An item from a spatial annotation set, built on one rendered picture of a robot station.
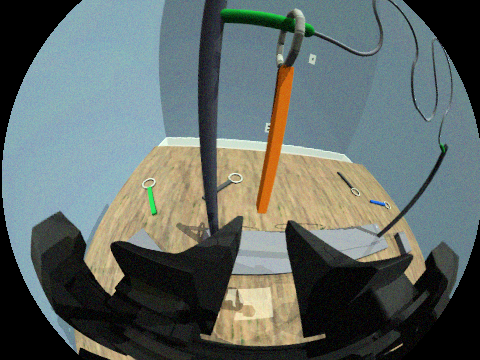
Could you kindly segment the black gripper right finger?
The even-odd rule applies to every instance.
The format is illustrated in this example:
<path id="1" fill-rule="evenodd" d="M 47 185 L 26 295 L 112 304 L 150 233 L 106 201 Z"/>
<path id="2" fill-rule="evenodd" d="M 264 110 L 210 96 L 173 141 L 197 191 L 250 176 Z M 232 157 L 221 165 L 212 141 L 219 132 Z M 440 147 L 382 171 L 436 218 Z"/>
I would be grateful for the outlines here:
<path id="1" fill-rule="evenodd" d="M 323 335 L 324 327 L 351 308 L 372 285 L 407 271 L 413 255 L 376 261 L 353 260 L 300 224 L 288 220 L 285 239 L 305 337 Z"/>

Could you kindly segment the white loop with green handle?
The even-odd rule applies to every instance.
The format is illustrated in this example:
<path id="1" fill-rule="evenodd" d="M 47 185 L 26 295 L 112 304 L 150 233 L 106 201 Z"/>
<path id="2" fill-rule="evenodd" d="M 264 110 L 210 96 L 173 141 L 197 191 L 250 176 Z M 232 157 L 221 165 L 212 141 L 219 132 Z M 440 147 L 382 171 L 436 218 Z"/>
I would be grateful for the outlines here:
<path id="1" fill-rule="evenodd" d="M 155 180 L 155 179 L 153 179 L 153 177 L 149 177 L 149 179 L 147 179 L 147 180 Z M 144 183 L 147 180 L 144 180 Z M 151 212 L 152 212 L 152 216 L 153 216 L 153 215 L 156 215 L 156 208 L 155 208 L 155 201 L 153 201 L 152 187 L 155 187 L 156 181 L 155 181 L 155 183 L 153 183 L 152 187 L 151 187 L 151 185 L 149 185 L 149 187 L 144 187 L 144 183 L 141 184 L 141 187 L 148 189 L 149 205 L 151 205 Z"/>

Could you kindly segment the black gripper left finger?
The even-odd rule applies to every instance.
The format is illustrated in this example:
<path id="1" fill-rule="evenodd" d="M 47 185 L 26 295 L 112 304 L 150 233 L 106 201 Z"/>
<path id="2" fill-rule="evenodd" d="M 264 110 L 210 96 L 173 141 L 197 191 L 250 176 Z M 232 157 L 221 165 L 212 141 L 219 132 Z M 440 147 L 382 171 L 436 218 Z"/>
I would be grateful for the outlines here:
<path id="1" fill-rule="evenodd" d="M 229 277 L 239 252 L 244 216 L 225 224 L 203 243 L 184 252 L 152 251 L 127 241 L 109 245 L 121 271 L 160 289 L 183 297 L 191 305 L 200 333 L 211 336 L 220 313 Z"/>

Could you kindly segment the orange handle with grey metal ring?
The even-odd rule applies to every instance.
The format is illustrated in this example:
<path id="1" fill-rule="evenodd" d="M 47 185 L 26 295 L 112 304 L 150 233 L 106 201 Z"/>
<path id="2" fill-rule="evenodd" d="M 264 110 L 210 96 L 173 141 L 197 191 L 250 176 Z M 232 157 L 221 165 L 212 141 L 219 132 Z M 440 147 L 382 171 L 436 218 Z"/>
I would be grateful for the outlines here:
<path id="1" fill-rule="evenodd" d="M 283 61 L 283 49 L 285 36 L 287 31 L 281 29 L 279 41 L 277 41 L 276 51 L 276 65 L 277 76 L 275 84 L 275 99 L 273 99 L 273 111 L 271 121 L 269 121 L 269 135 L 267 140 L 267 148 L 265 148 L 263 175 L 261 175 L 261 183 L 259 189 L 259 196 L 257 196 L 257 213 L 267 212 L 269 196 L 271 196 L 273 180 L 275 180 L 275 173 L 277 164 L 279 164 L 281 143 L 285 133 L 285 123 L 287 123 L 289 97 L 291 97 L 293 68 L 297 55 L 299 55 L 301 44 L 303 44 L 305 35 L 305 17 L 303 12 L 299 9 L 291 9 L 287 16 L 295 20 L 295 33 L 293 33 L 293 41 L 291 49 L 289 49 L 287 59 Z"/>

